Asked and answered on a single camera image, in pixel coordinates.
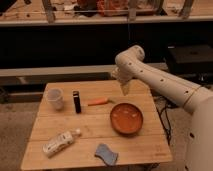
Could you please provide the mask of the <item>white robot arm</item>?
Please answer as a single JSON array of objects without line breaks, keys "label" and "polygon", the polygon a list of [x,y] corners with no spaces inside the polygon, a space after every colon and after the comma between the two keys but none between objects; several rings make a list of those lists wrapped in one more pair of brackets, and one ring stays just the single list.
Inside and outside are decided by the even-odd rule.
[{"label": "white robot arm", "polygon": [[213,91],[143,63],[145,52],[139,45],[115,57],[112,76],[124,95],[132,78],[149,85],[192,115],[184,171],[213,171]]}]

